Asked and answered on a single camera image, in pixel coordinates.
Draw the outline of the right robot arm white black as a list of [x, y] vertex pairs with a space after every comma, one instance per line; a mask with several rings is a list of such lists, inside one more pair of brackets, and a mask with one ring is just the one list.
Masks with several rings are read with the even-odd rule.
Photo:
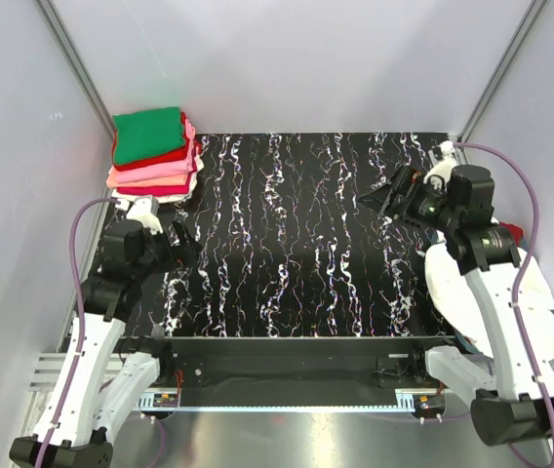
[[441, 178], [405, 166], [357, 201], [378, 215], [441, 231], [485, 325], [494, 375], [456, 348], [438, 346], [408, 361], [411, 381], [425, 387], [439, 380], [456, 393], [489, 447], [554, 441], [554, 372], [527, 350], [529, 335], [518, 322], [517, 276], [530, 260], [520, 256], [511, 233], [493, 223], [494, 190], [491, 173], [482, 167], [460, 165]]

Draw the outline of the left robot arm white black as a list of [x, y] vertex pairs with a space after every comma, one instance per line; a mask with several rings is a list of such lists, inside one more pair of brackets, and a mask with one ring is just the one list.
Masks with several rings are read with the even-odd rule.
[[14, 439], [19, 467], [107, 467], [117, 434], [151, 385], [177, 375], [171, 344], [133, 338], [121, 369], [104, 376], [142, 285], [151, 276], [193, 266], [202, 251], [186, 226], [151, 229], [124, 219], [102, 237], [100, 266], [78, 284], [77, 314], [55, 388], [31, 435]]

